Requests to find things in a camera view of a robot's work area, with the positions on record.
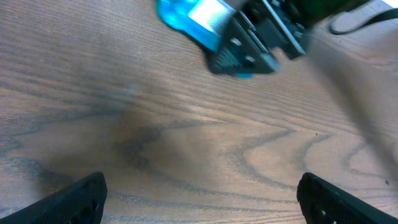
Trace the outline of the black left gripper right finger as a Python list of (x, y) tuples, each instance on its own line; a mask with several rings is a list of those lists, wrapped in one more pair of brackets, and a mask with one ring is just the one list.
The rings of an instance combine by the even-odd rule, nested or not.
[(297, 200), (311, 224), (397, 224), (397, 218), (310, 172), (298, 183)]

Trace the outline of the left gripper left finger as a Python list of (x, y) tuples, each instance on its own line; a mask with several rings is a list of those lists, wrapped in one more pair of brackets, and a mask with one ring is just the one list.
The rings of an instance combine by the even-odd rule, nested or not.
[(1, 218), (1, 224), (100, 224), (107, 197), (102, 172), (94, 172), (74, 184)]

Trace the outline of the teal mouthwash bottle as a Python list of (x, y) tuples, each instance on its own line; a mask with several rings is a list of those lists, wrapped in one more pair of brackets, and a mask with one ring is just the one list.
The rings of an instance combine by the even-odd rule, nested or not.
[[(221, 0), (156, 0), (155, 6), (162, 22), (204, 49), (207, 64), (212, 53), (218, 50), (229, 21), (236, 19), (236, 10)], [(233, 76), (251, 78), (252, 74)]]

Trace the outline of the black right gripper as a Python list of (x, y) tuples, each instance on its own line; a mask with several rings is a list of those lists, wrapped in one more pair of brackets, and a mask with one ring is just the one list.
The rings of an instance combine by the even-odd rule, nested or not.
[(279, 69), (269, 52), (282, 49), (290, 59), (307, 53), (309, 35), (319, 22), (356, 9), (369, 0), (246, 1), (232, 16), (208, 68), (215, 74), (268, 74)]

